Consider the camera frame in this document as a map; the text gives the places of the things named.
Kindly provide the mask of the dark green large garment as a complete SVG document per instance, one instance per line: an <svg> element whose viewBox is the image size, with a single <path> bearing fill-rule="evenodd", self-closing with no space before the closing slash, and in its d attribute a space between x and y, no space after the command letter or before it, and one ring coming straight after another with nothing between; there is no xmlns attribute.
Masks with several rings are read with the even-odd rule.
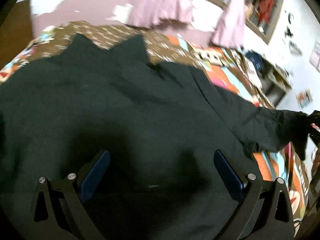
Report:
<svg viewBox="0 0 320 240"><path fill-rule="evenodd" d="M76 35L1 85L1 239L26 239L37 180L110 164L89 204L110 239L213 239L237 204L214 163L245 173L289 142L305 155L308 116L256 107L192 66L151 64L135 36L102 50Z"/></svg>

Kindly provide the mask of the cluttered side shelf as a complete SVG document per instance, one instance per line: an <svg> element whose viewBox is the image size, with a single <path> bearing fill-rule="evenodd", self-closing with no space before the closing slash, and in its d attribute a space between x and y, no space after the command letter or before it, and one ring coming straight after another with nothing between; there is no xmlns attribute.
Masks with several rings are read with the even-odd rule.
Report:
<svg viewBox="0 0 320 240"><path fill-rule="evenodd" d="M257 71L262 91L274 107L277 107L285 95L292 89L287 72L278 65L262 58L263 68Z"/></svg>

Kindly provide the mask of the navy blue cap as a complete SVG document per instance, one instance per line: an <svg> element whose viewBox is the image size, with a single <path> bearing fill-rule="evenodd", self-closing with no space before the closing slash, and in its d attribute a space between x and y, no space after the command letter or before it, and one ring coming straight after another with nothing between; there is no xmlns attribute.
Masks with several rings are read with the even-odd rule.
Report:
<svg viewBox="0 0 320 240"><path fill-rule="evenodd" d="M260 54L250 50L246 52L245 57L253 63L253 66L257 72L263 70L264 64Z"/></svg>

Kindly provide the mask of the colourful cartoon monkey bedspread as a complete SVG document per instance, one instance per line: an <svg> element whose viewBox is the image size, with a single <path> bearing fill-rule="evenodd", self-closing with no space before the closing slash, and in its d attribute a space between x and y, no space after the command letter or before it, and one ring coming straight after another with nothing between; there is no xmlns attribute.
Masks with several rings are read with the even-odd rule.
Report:
<svg viewBox="0 0 320 240"><path fill-rule="evenodd" d="M151 62L173 61L201 68L213 84L237 94L255 106L272 108L263 92L247 78L247 63L244 57L235 51L229 54L220 47L200 50L200 47L189 44L182 38L152 30L121 25L92 25L85 21L53 27L48 38L41 34L32 40L1 70L1 84L11 81L14 73L29 62L60 54L76 34L84 35L102 49L109 49L130 37L142 34ZM264 180L280 176L286 181L295 227L298 227L306 214L309 179L306 166L296 154L293 145L288 144L277 153L264 151L253 155Z"/></svg>

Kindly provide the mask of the pink curtain right panel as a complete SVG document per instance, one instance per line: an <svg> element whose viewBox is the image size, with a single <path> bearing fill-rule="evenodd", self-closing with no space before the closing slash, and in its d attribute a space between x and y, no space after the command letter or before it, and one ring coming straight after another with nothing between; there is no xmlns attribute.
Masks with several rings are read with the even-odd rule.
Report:
<svg viewBox="0 0 320 240"><path fill-rule="evenodd" d="M212 43L224 48L240 48L245 22L245 0L230 0L217 22Z"/></svg>

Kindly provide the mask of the pink curtain panel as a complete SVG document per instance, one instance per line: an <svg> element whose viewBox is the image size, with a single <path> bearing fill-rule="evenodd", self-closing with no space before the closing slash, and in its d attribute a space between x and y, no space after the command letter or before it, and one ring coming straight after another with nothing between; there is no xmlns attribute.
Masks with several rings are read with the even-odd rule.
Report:
<svg viewBox="0 0 320 240"><path fill-rule="evenodd" d="M171 21L189 24L193 8L193 0L135 0L127 24L148 29Z"/></svg>
<svg viewBox="0 0 320 240"><path fill-rule="evenodd" d="M230 0L217 22L212 43L224 48L240 48L245 22L245 0Z"/></svg>

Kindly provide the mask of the wooden headboard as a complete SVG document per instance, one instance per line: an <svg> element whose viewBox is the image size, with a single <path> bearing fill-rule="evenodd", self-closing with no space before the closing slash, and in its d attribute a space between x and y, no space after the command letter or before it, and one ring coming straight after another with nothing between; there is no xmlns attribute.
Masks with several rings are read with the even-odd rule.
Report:
<svg viewBox="0 0 320 240"><path fill-rule="evenodd" d="M16 3L1 25L1 68L33 39L31 0Z"/></svg>

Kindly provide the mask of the pink curtain left panel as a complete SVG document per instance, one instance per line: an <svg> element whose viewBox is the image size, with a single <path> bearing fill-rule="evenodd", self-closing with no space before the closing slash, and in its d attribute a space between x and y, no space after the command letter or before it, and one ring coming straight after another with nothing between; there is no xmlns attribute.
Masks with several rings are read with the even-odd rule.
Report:
<svg viewBox="0 0 320 240"><path fill-rule="evenodd" d="M127 24L148 29L171 21L189 24L193 8L193 0L135 0Z"/></svg>

